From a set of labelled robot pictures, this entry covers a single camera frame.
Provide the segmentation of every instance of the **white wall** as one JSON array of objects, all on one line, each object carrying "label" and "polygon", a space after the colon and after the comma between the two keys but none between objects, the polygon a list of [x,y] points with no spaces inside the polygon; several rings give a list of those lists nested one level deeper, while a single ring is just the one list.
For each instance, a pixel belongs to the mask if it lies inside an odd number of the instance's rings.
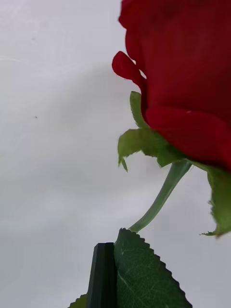
[{"label": "white wall", "polygon": [[[111,69],[124,49],[115,0],[0,0],[0,307],[66,308],[93,248],[149,208],[168,167],[117,168],[137,88]],[[141,232],[194,308],[230,305],[231,236],[216,241],[206,174],[190,171]]]}]

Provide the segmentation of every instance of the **green stem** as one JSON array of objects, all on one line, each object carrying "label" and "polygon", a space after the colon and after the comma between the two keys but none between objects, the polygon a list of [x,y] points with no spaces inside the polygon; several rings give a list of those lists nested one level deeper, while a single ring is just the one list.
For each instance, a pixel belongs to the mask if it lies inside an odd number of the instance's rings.
[{"label": "green stem", "polygon": [[155,218],[162,206],[165,204],[165,201],[171,195],[171,192],[177,186],[180,179],[185,175],[187,171],[189,171],[191,165],[192,164],[186,160],[172,163],[166,180],[153,205],[140,220],[138,220],[134,225],[129,228],[129,230],[137,233],[141,229],[146,227]]}]

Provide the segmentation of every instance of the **serrated leaf edge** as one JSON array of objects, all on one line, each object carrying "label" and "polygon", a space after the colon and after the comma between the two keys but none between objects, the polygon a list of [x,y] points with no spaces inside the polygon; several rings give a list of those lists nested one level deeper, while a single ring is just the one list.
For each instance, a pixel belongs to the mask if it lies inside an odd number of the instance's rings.
[{"label": "serrated leaf edge", "polygon": [[150,247],[150,244],[148,244],[148,243],[145,241],[145,239],[142,238],[142,237],[141,237],[139,234],[137,234],[136,232],[132,232],[132,231],[130,231],[129,229],[126,229],[126,228],[121,228],[120,230],[129,231],[133,237],[136,237],[136,238],[139,237],[139,239],[142,240],[142,242],[145,244],[145,246],[147,246],[147,248],[150,249],[156,257],[158,257],[158,259],[159,259],[159,261],[160,261],[160,266],[162,266],[162,267],[169,273],[170,277],[173,279],[173,281],[174,281],[175,284],[177,285],[177,288],[179,289],[179,291],[181,291],[181,292],[184,294],[185,300],[189,303],[189,305],[192,306],[192,304],[187,300],[185,292],[181,289],[180,283],[179,283],[176,279],[174,279],[174,278],[172,277],[172,272],[171,272],[169,269],[167,269],[166,263],[164,263],[163,261],[161,261],[160,256],[157,255],[157,254],[155,254],[154,250]]}]

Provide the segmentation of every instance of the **leaf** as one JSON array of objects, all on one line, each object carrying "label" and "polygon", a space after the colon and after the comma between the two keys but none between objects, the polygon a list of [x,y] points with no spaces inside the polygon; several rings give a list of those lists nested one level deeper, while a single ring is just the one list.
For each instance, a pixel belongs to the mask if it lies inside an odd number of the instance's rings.
[{"label": "leaf", "polygon": [[124,157],[142,151],[148,156],[157,156],[160,148],[167,142],[155,131],[145,128],[129,129],[119,137],[118,154],[119,164],[123,162]]},{"label": "leaf", "polygon": [[186,155],[181,153],[178,149],[174,148],[174,146],[171,144],[167,144],[159,151],[157,162],[160,167],[164,167],[168,164],[178,162],[185,158]]},{"label": "leaf", "polygon": [[148,124],[144,121],[141,114],[141,94],[135,91],[130,95],[130,106],[133,118],[136,125],[140,128],[149,128]]},{"label": "leaf", "polygon": [[170,145],[154,130],[146,128],[129,129],[119,137],[119,165],[122,163],[126,171],[128,168],[124,157],[139,151],[142,151],[147,156],[157,157],[161,167],[185,158],[185,155]]},{"label": "leaf", "polygon": [[81,295],[74,303],[71,303],[69,308],[86,308],[87,294]]},{"label": "leaf", "polygon": [[206,235],[220,237],[231,231],[231,174],[222,169],[190,161],[208,173],[208,181],[212,189],[210,204],[212,216],[217,224],[214,232]]},{"label": "leaf", "polygon": [[135,232],[121,229],[114,252],[118,308],[192,308],[171,272]]}]

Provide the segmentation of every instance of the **rose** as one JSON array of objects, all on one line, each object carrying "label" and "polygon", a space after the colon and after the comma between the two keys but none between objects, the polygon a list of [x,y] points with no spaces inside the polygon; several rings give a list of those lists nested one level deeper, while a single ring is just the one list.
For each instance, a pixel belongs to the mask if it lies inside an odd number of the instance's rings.
[{"label": "rose", "polygon": [[113,70],[140,87],[145,121],[194,160],[231,171],[231,1],[123,0],[119,21],[136,64],[120,51]]}]

